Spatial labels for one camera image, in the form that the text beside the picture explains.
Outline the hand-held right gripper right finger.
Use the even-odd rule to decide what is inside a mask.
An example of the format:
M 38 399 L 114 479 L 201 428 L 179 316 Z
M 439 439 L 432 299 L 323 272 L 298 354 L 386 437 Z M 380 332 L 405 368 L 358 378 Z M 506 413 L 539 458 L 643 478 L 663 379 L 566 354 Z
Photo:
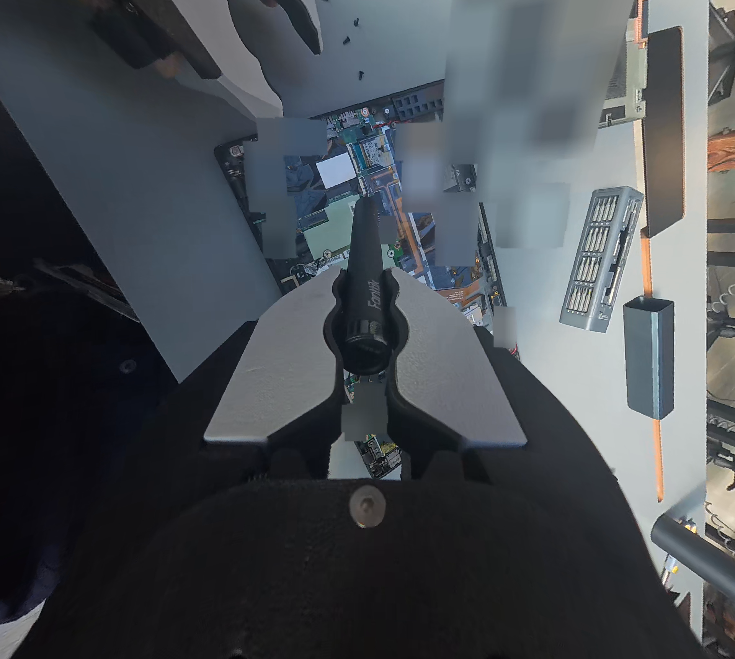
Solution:
M 475 327 L 399 268 L 386 270 L 384 282 L 397 336 L 386 385 L 391 439 L 402 450 L 525 446 Z

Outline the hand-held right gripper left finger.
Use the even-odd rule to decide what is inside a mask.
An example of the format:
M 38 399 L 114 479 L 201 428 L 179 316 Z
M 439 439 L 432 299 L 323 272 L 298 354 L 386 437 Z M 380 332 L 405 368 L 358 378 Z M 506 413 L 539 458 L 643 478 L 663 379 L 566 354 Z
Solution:
M 207 443 L 283 446 L 304 428 L 340 433 L 343 357 L 332 325 L 345 270 L 331 268 L 258 319 L 204 433 Z

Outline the black electric screwdriver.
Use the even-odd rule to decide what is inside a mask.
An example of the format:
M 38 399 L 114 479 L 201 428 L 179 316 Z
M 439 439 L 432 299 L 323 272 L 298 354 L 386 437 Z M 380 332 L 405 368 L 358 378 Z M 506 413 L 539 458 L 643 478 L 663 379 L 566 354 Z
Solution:
M 372 196 L 363 196 L 354 206 L 342 290 L 341 351 L 345 369 L 352 374 L 371 376 L 388 368 L 398 344 L 391 301 L 379 237 L 379 211 Z

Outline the black laptop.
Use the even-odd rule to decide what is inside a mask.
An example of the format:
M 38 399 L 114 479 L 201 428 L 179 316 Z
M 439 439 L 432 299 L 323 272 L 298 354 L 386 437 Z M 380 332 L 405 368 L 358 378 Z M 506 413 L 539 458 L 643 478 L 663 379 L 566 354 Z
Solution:
M 287 194 L 296 207 L 296 255 L 266 258 L 283 295 L 331 268 L 345 271 L 351 252 L 354 208 L 366 190 L 375 195 L 376 212 L 385 213 L 387 240 L 381 258 L 386 268 L 416 272 L 421 283 L 443 298 L 475 326 L 492 332 L 494 313 L 505 308 L 506 299 L 497 271 L 483 204 L 480 203 L 477 251 L 472 267 L 449 268 L 434 259 L 434 220 L 430 213 L 416 217 L 400 209 L 400 171 L 395 159 L 394 138 L 389 134 L 401 120 L 424 115 L 435 118 L 443 108 L 438 83 L 406 94 L 383 97 L 360 107 L 333 111 L 317 120 L 326 121 L 327 150 L 324 156 L 287 156 Z M 230 141 L 215 148 L 215 157 L 227 179 L 253 236 L 262 250 L 265 214 L 251 207 L 245 182 L 245 146 L 256 135 Z M 345 435 L 355 446 L 373 478 L 382 478 L 399 466 L 399 449 L 381 433 Z

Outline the white desk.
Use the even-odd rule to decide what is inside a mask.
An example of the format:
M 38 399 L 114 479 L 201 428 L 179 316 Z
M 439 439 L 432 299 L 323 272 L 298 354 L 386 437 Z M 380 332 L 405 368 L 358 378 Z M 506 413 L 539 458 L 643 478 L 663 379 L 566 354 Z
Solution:
M 306 428 L 283 446 L 207 443 L 281 298 L 210 154 L 255 119 L 126 66 L 77 5 L 2 0 L 2 102 L 179 380 L 15 657 L 701 657 L 650 530 L 705 479 L 706 196 L 689 187 L 705 167 L 705 0 L 650 6 L 654 28 L 684 27 L 685 213 L 653 241 L 653 291 L 675 305 L 660 503 L 626 402 L 623 308 L 604 335 L 557 320 L 593 189 L 637 185 L 633 129 L 596 125 L 633 0 L 316 0 L 320 56 L 285 14 L 227 1 L 282 129 L 444 80 L 444 122 L 398 127 L 403 186 L 478 164 L 477 195 L 429 188 L 415 209 L 450 213 L 449 243 L 485 203 L 520 359 L 475 332 L 527 443 L 411 450 L 414 479 L 394 482 L 309 477 L 283 451 Z

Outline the grey screwdriver bit case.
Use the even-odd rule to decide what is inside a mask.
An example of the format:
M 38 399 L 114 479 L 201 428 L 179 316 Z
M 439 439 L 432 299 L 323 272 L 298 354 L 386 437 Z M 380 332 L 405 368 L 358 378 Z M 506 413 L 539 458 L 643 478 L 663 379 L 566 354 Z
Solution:
M 559 321 L 607 332 L 644 195 L 621 186 L 593 192 L 567 284 Z

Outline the grey rectangular sleeve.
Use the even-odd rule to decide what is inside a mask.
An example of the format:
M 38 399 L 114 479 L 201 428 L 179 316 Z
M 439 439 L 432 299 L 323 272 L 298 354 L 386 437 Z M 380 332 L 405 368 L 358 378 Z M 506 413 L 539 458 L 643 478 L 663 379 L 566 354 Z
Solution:
M 632 299 L 623 307 L 623 328 L 628 406 L 658 422 L 674 409 L 674 302 Z

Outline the person's dark clothing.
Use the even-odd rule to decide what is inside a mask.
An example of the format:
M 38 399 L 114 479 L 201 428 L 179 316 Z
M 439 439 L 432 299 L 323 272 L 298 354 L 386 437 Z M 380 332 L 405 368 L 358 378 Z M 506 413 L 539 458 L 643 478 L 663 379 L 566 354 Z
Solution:
M 4 106 L 1 152 L 2 657 L 12 657 L 176 379 L 139 322 L 34 265 L 115 286 Z

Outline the black metal tube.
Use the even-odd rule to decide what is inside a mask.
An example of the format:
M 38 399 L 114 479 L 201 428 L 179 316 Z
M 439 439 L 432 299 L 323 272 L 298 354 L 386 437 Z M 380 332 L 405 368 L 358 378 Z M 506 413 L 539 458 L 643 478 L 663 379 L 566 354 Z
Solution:
M 668 513 L 653 523 L 650 540 L 680 562 L 693 562 L 706 554 L 709 544 Z

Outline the black flat pad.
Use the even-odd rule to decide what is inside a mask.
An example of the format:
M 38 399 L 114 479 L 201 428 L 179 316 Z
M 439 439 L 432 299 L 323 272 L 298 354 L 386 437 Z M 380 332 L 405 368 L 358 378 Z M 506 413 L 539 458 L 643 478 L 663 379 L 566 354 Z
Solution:
M 642 122 L 646 233 L 649 239 L 685 213 L 683 29 L 648 37 L 646 116 Z

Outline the grey removed laptop part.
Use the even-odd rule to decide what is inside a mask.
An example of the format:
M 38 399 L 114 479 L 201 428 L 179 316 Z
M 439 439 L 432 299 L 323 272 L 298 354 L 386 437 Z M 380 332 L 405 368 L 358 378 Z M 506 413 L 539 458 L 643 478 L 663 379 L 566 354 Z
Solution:
M 648 27 L 640 14 L 628 20 L 603 102 L 598 128 L 645 118 L 648 82 Z

